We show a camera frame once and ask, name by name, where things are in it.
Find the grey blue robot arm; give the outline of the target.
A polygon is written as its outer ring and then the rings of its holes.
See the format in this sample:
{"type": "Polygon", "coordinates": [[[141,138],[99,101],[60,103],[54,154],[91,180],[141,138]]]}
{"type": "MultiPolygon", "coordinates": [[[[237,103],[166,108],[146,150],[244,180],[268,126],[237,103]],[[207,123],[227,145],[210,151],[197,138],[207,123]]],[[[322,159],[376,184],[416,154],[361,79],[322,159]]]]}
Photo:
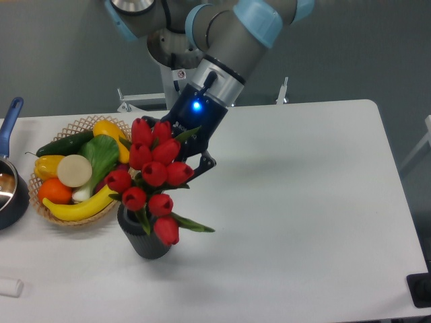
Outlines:
{"type": "Polygon", "coordinates": [[[175,135],[197,134],[179,160],[199,155],[195,175],[213,168],[209,140],[282,28],[307,17],[313,1],[105,1],[127,40],[146,38],[159,65],[175,135]]]}

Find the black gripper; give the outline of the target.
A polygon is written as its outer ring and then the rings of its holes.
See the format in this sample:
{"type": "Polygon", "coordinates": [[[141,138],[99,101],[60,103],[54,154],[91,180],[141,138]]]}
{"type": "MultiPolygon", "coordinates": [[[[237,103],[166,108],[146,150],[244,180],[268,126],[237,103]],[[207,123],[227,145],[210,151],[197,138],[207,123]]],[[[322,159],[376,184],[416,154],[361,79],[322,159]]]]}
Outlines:
{"type": "MultiPolygon", "coordinates": [[[[219,105],[208,96],[204,96],[192,85],[186,85],[178,100],[169,113],[161,121],[168,121],[173,136],[199,127],[199,130],[183,145],[180,152],[181,178],[196,178],[216,166],[216,160],[209,154],[207,148],[209,140],[225,117],[228,109],[219,105]],[[188,157],[201,154],[199,165],[192,169],[185,162],[188,157]]],[[[145,129],[154,130],[160,124],[159,118],[142,116],[145,129]]]]}

